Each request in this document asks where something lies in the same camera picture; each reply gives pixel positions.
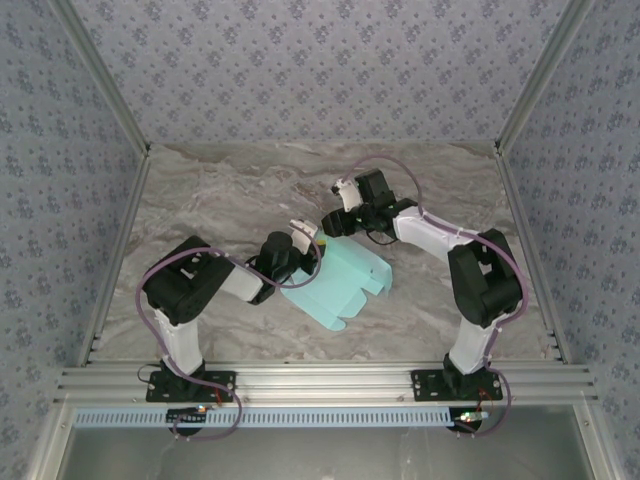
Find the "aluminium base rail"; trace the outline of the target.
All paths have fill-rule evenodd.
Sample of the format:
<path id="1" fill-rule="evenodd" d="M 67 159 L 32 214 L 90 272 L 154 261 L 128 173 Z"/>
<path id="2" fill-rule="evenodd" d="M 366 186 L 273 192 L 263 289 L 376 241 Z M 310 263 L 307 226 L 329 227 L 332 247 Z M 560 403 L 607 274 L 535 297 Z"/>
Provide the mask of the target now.
<path id="1" fill-rule="evenodd" d="M 410 373 L 433 362 L 221 363 L 238 374 L 242 402 L 258 406 L 395 406 L 414 401 Z M 595 402 L 594 380 L 584 365 L 549 361 L 498 362 L 516 406 Z M 146 385 L 129 362 L 97 362 L 65 369 L 56 402 L 75 405 L 134 405 L 145 401 Z"/>

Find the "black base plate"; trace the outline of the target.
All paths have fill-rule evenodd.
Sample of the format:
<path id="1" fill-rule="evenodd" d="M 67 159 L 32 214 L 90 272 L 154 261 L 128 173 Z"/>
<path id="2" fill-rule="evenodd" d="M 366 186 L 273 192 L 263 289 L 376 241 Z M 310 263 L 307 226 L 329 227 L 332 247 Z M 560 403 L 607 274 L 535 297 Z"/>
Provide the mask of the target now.
<path id="1" fill-rule="evenodd" d="M 234 371 L 202 372 L 207 386 L 193 383 L 172 371 L 156 370 L 149 377 L 145 400 L 149 403 L 233 403 L 229 390 L 236 387 Z"/>
<path id="2" fill-rule="evenodd" d="M 502 400 L 499 376 L 486 369 L 469 375 L 456 370 L 413 370 L 410 374 L 414 400 L 427 401 L 476 401 L 486 392 L 493 400 Z"/>

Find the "aluminium frame post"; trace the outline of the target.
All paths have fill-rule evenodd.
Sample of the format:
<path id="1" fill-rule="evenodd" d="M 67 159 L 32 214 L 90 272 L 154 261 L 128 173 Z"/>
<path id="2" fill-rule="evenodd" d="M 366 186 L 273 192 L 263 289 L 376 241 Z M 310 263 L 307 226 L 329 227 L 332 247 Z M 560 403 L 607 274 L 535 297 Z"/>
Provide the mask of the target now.
<path id="1" fill-rule="evenodd" d="M 505 157 L 513 147 L 595 1 L 568 0 L 495 140 L 498 155 Z"/>
<path id="2" fill-rule="evenodd" d="M 146 155 L 148 142 L 71 0 L 47 0 L 47 2 L 127 139 L 138 153 Z"/>

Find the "aluminium side rail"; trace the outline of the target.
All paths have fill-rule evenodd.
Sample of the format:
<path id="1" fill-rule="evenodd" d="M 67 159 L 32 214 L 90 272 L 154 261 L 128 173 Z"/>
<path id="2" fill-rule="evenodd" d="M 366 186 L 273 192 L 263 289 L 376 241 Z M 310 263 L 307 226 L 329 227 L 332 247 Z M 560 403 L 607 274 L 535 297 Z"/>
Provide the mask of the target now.
<path id="1" fill-rule="evenodd" d="M 548 282 L 544 275 L 543 265 L 538 254 L 538 249 L 536 248 L 535 239 L 526 216 L 525 208 L 522 203 L 515 178 L 511 172 L 509 162 L 499 149 L 495 150 L 495 157 L 522 245 L 537 305 L 540 309 L 542 319 L 547 330 L 552 333 L 556 342 L 555 358 L 564 364 L 572 364 L 573 358 L 569 351 L 569 345 L 561 325 L 560 316 L 555 307 Z"/>
<path id="2" fill-rule="evenodd" d="M 142 198 L 149 168 L 149 150 L 146 150 L 141 155 L 132 189 L 125 205 L 124 216 L 120 223 L 110 259 L 107 264 L 106 277 L 98 291 L 96 304 L 87 326 L 77 360 L 78 367 L 86 367 L 89 364 L 94 341 L 101 336 L 124 259 L 125 248 Z"/>

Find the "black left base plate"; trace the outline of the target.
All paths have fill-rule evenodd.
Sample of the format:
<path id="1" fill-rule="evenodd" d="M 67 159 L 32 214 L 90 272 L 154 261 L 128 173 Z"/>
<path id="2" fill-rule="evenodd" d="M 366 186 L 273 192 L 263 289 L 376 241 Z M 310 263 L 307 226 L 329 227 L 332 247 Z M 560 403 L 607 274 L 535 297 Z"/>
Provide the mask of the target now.
<path id="1" fill-rule="evenodd" d="M 233 403 L 229 390 L 236 387 L 234 371 L 202 372 L 207 386 L 193 383 L 172 371 L 156 370 L 149 377 L 145 400 L 149 403 Z"/>

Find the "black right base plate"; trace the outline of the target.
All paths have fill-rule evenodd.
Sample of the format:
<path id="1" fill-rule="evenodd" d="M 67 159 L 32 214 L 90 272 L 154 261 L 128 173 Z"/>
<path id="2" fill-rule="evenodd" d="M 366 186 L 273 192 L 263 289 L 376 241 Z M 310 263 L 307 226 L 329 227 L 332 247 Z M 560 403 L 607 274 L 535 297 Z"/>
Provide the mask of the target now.
<path id="1" fill-rule="evenodd" d="M 456 370 L 413 370 L 410 374 L 414 400 L 427 401 L 476 401 L 486 392 L 493 400 L 502 400 L 499 376 L 486 369 L 469 375 Z"/>

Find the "left small circuit board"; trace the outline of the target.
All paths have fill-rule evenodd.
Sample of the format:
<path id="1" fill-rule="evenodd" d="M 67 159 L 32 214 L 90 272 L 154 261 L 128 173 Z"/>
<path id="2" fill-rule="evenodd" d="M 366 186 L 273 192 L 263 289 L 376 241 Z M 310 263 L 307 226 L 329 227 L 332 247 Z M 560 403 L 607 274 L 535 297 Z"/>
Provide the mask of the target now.
<path id="1" fill-rule="evenodd" d="M 207 409 L 205 407 L 170 408 L 165 414 L 165 422 L 167 424 L 202 424 L 206 421 L 206 417 Z"/>

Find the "light blue paper box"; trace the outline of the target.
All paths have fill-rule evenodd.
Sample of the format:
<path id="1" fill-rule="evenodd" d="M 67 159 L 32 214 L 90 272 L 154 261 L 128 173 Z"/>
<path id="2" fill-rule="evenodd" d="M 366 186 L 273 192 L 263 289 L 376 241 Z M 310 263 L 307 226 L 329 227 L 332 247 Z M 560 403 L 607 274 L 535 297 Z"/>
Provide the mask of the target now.
<path id="1" fill-rule="evenodd" d="M 282 294 L 296 307 L 329 331 L 346 328 L 346 321 L 356 317 L 367 303 L 367 295 L 388 293 L 392 287 L 392 267 L 381 257 L 349 238 L 326 240 L 319 274 L 298 271 L 293 275 L 296 289 Z M 309 281 L 306 286 L 300 284 Z"/>

